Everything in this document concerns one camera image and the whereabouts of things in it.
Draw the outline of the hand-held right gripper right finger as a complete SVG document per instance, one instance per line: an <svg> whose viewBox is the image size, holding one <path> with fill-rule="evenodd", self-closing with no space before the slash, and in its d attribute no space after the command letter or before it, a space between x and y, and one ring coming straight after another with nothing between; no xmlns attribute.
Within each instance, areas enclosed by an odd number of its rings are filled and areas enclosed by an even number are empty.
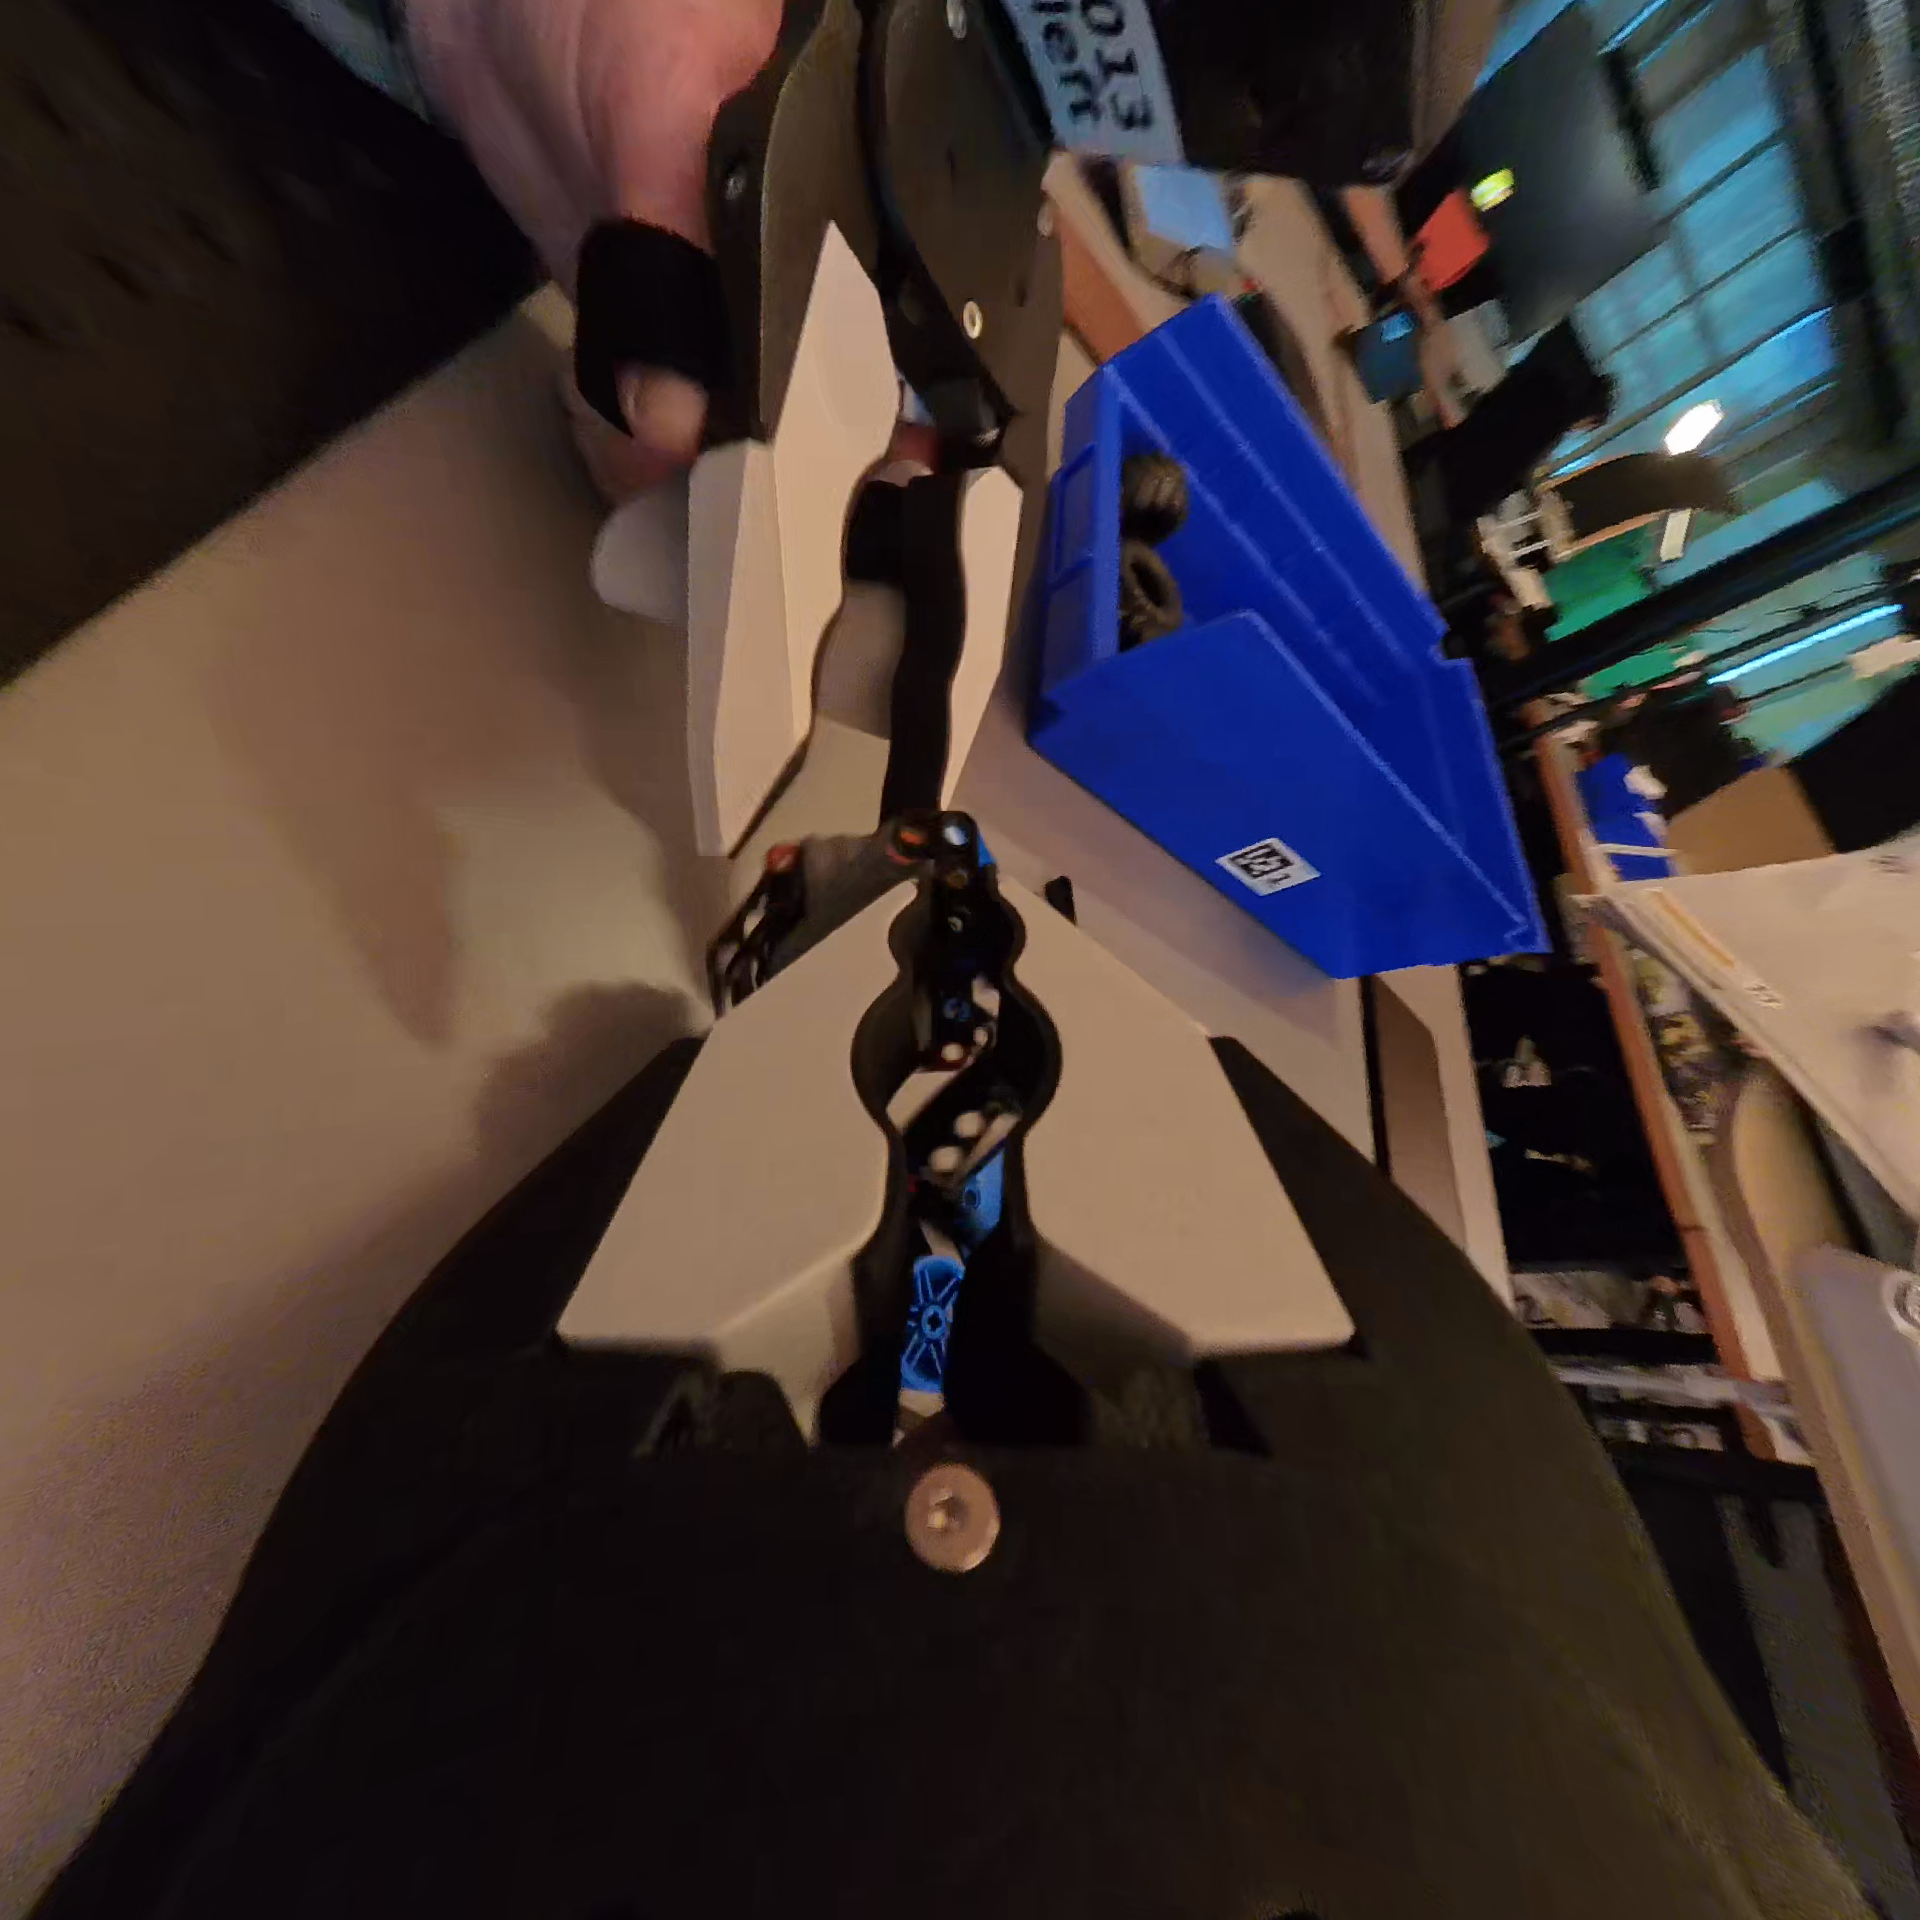
<svg viewBox="0 0 1920 1920"><path fill-rule="evenodd" d="M1013 1006L1043 1091L948 1357L961 1441L1261 1448L1234 1366L1346 1350L1355 1319L1213 1033L1021 883Z"/></svg>

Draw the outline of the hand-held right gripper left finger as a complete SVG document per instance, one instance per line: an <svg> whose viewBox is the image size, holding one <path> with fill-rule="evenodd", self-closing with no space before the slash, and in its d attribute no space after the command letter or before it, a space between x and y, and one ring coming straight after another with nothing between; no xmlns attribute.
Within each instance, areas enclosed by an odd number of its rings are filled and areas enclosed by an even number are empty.
<svg viewBox="0 0 1920 1920"><path fill-rule="evenodd" d="M855 1088L855 1031L900 978L893 883L730 1011L559 1318L581 1352L689 1355L773 1378L802 1434L862 1357L855 1259L890 1147Z"/></svg>

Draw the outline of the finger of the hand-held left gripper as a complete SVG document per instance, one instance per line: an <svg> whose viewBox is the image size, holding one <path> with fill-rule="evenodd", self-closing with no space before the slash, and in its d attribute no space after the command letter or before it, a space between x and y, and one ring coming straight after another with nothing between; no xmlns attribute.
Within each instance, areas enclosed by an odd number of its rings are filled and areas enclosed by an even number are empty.
<svg viewBox="0 0 1920 1920"><path fill-rule="evenodd" d="M814 716L847 596L847 525L888 455L900 380L885 305L827 226L770 440L701 455L689 479L689 791L704 855L740 848Z"/></svg>
<svg viewBox="0 0 1920 1920"><path fill-rule="evenodd" d="M1029 497L1005 469L934 471L901 491L901 642L881 816L945 810L995 697L1020 613Z"/></svg>

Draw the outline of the partly built toy chassis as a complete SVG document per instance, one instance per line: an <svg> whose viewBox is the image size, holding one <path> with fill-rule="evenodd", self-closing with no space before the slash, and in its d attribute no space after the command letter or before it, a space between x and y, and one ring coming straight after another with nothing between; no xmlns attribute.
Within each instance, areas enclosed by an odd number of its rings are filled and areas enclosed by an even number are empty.
<svg viewBox="0 0 1920 1920"><path fill-rule="evenodd" d="M730 1012L869 907L901 902L893 975L855 1022L855 1091L900 1161L929 1255L967 1262L1001 1224L1007 1145L1038 1098L1039 1046L1005 1037L1013 915L970 815L906 810L868 835L773 842L708 945L708 999Z"/></svg>

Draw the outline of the instruction booklet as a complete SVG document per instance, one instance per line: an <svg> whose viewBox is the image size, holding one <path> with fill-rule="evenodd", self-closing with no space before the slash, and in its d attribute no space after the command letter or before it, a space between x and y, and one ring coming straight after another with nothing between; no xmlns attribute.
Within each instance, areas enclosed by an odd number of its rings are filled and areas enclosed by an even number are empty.
<svg viewBox="0 0 1920 1920"><path fill-rule="evenodd" d="M1706 999L1918 1218L1918 835L1621 882L1588 907Z"/></svg>

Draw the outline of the blue spoked toy wheel rim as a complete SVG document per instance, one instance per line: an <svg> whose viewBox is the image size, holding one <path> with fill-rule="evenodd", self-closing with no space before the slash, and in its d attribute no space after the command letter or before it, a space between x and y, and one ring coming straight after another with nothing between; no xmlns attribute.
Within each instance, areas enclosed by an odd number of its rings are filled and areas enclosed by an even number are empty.
<svg viewBox="0 0 1920 1920"><path fill-rule="evenodd" d="M906 1393L942 1395L963 1278L967 1265L953 1254L926 1254L913 1262L900 1346L900 1387Z"/></svg>

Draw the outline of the small blue storage bin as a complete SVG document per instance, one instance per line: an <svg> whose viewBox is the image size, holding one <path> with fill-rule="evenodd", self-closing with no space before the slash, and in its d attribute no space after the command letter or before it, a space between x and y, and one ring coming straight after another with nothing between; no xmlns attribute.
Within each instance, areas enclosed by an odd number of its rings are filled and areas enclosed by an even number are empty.
<svg viewBox="0 0 1920 1920"><path fill-rule="evenodd" d="M1594 842L1601 883L1667 882L1677 875L1668 822L1651 769L1607 752L1576 769L1576 800Z"/></svg>

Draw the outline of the green storage bin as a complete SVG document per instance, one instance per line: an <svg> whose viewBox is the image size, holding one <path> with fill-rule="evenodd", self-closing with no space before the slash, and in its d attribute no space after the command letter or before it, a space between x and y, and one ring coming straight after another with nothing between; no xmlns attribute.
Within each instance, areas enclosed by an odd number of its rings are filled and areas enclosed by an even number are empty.
<svg viewBox="0 0 1920 1920"><path fill-rule="evenodd" d="M1680 582L1684 577L1674 566L1661 563L1651 548L1643 548L1635 538L1591 544L1544 575L1553 617L1539 645L1573 642L1597 624L1636 608Z"/></svg>

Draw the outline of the black dimpled mat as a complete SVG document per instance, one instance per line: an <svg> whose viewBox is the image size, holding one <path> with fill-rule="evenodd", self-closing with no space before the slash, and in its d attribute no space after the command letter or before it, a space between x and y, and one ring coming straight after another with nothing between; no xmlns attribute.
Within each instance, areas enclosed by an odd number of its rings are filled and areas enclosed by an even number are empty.
<svg viewBox="0 0 1920 1920"><path fill-rule="evenodd" d="M541 283L397 7L4 7L4 681Z"/></svg>

